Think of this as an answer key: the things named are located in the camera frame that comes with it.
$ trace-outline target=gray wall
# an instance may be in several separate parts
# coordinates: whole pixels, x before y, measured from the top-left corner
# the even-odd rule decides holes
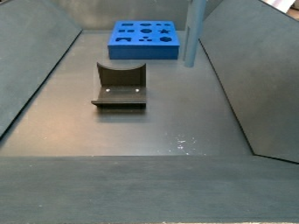
[[[67,50],[79,28],[47,0],[0,5],[0,136]]]
[[[186,0],[51,0],[84,30],[112,30],[117,20],[172,20],[184,29]]]
[[[224,0],[201,43],[253,152],[299,162],[299,23],[257,0]]]

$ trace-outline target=metal enclosure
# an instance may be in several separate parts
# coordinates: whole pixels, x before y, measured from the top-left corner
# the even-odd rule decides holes
[[[124,10],[134,8],[125,6],[124,2],[129,1],[106,0],[105,3],[118,2],[118,8],[113,10],[122,13],[121,7]],[[144,6],[162,2],[138,1]],[[201,45],[197,45],[192,68],[185,68],[180,59],[110,60],[106,48],[110,32],[84,31],[59,60],[79,29],[46,0],[11,2],[17,7],[9,15],[0,7],[0,25],[3,27],[0,32],[0,90],[3,91],[0,97],[6,97],[0,99],[10,100],[15,105],[19,97],[22,101],[17,105],[21,107],[29,97],[25,98],[25,94],[30,92],[31,95],[54,63],[59,63],[0,141],[0,222],[297,223],[299,166],[252,156]],[[89,0],[66,2],[79,6],[92,3]],[[172,9],[180,3],[186,5],[184,0],[165,2]],[[270,30],[274,26],[262,20],[273,19],[273,23],[286,25],[285,29],[296,35],[293,21],[278,14],[266,18],[272,9],[262,8],[257,1],[236,0],[237,8],[226,8],[225,3],[233,1],[224,1],[220,11],[210,13],[204,43],[237,116],[248,118],[248,121],[241,120],[244,127],[248,123],[257,125],[257,122],[265,125],[260,119],[265,119],[265,115],[270,118],[274,113],[257,107],[264,105],[257,96],[270,102],[284,97],[286,101],[280,104],[278,111],[281,120],[276,119],[273,126],[285,122],[289,113],[294,127],[297,110],[290,101],[296,101],[297,95],[289,83],[293,81],[296,85],[297,79],[292,77],[294,70],[278,76],[277,60],[288,63],[292,69],[297,66],[293,61],[285,62],[286,57],[280,55],[276,60],[269,54],[277,55],[284,47],[286,53],[294,53],[290,42],[277,41],[278,47],[273,50],[272,34],[284,41],[294,39],[286,38],[278,27]],[[84,7],[75,9],[75,15],[85,22],[94,21],[93,16],[100,17],[96,8],[89,11]],[[116,15],[97,20],[98,24],[109,23]],[[266,26],[260,27],[260,23],[269,25],[261,37],[257,35]],[[2,25],[17,29],[9,30]],[[145,63],[148,104],[144,113],[124,110],[102,113],[90,105],[89,99],[97,97],[100,87],[97,61],[114,68]],[[256,98],[252,97],[252,82],[257,87]],[[278,88],[276,94],[269,91],[270,84]],[[14,94],[14,89],[19,89],[19,95]],[[286,98],[285,94],[293,94],[293,97]],[[1,109],[7,109],[0,110],[0,115],[11,109],[10,104],[0,105]],[[276,136],[277,140],[293,134],[288,124],[282,127],[285,133],[280,131],[281,137]],[[270,137],[272,133],[261,132],[260,138],[266,139],[266,134]]]
[[[201,43],[257,155],[299,162],[299,24],[257,0],[225,0]]]

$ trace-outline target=blue foam block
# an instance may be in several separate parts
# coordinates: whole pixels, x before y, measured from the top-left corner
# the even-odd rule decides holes
[[[116,21],[106,47],[112,60],[177,60],[173,22]]]

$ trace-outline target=gray pole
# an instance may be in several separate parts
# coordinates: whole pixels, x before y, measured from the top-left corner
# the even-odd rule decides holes
[[[202,14],[206,0],[189,0],[188,17],[185,22],[185,37],[182,48],[184,66],[192,67],[196,57],[198,38],[201,35]]]

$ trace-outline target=hole in foam block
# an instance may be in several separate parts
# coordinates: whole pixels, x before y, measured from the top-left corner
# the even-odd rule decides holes
[[[116,42],[118,42],[118,41],[126,41],[126,42],[130,42],[130,38],[116,38]]]
[[[133,24],[121,24],[122,26],[132,26]]]
[[[150,26],[150,24],[140,24],[141,26]]]
[[[152,32],[152,30],[149,30],[149,29],[142,29],[140,32],[141,32],[141,33],[149,33],[149,32]]]
[[[160,40],[161,40],[162,42],[169,42],[169,41],[172,41],[172,39],[168,38],[168,37],[161,37]]]
[[[169,33],[169,31],[166,31],[165,29],[161,29],[158,32],[160,33]]]

